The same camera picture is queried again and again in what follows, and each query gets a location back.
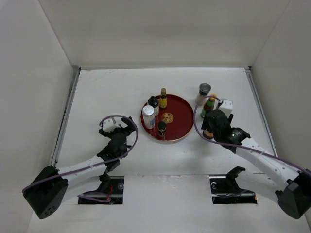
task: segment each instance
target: yellow label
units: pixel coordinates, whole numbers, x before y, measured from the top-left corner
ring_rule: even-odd
[[[167,98],[165,99],[160,98],[160,101],[159,101],[160,108],[166,108],[166,105],[167,105],[166,100]]]
[[[174,120],[174,116],[172,113],[163,113],[161,116],[161,119],[163,122],[165,122],[166,124],[170,124],[173,122]]]

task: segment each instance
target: white table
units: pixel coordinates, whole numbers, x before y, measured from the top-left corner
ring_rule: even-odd
[[[140,112],[151,95],[158,95],[165,87],[194,107],[201,83],[210,84],[211,92],[233,101],[233,126],[244,129],[273,151],[243,68],[83,70],[57,167],[76,164],[100,152],[108,139],[98,134],[98,123],[107,115],[120,114],[131,116],[137,124],[138,143],[110,175],[220,174],[236,166],[258,172],[229,150],[202,140],[194,128],[181,141],[168,144],[153,140],[142,128]],[[200,128],[202,120],[197,119]],[[129,144],[134,138],[129,137]]]
[[[143,130],[140,111],[151,95],[158,95],[165,87],[168,93],[183,97],[194,107],[200,83],[210,84],[212,92],[232,100],[232,125],[272,151],[242,68],[83,70],[57,167],[84,161],[103,149],[108,142],[98,134],[103,117],[131,116],[138,126],[138,143],[110,173],[125,175],[123,205],[81,206],[69,200],[47,219],[39,220],[33,213],[28,233],[310,232],[304,216],[292,219],[260,195],[258,205],[212,204],[206,174],[224,174],[236,166],[259,172],[246,160],[202,140],[195,129],[176,143],[153,140]],[[130,136],[129,144],[134,138]]]

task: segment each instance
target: salt shaker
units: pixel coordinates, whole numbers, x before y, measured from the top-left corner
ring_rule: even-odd
[[[142,117],[147,129],[153,129],[155,127],[155,109],[153,106],[146,105],[142,108]]]
[[[197,105],[201,105],[202,106],[206,102],[205,98],[208,95],[208,93],[210,92],[210,90],[211,90],[211,87],[210,87],[209,84],[207,84],[207,83],[200,84],[200,86],[199,86],[199,93],[198,93],[198,95],[195,98],[195,103]]]
[[[157,100],[156,97],[151,96],[148,99],[148,105],[153,106],[153,108],[155,109],[155,117],[159,115],[159,101]]]

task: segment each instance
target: white wall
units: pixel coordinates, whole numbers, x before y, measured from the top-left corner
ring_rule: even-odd
[[[0,226],[26,232],[21,190],[48,164],[72,68],[37,0],[0,0]]]
[[[40,0],[89,67],[250,66],[289,0]]]
[[[311,169],[311,1],[291,0],[252,67],[279,156]],[[307,215],[311,223],[311,211]]]

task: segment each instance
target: small brown bottle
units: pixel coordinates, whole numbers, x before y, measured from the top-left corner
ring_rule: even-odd
[[[160,95],[160,101],[159,101],[160,108],[166,108],[167,106],[167,95],[166,95],[166,89],[161,89],[161,95]]]

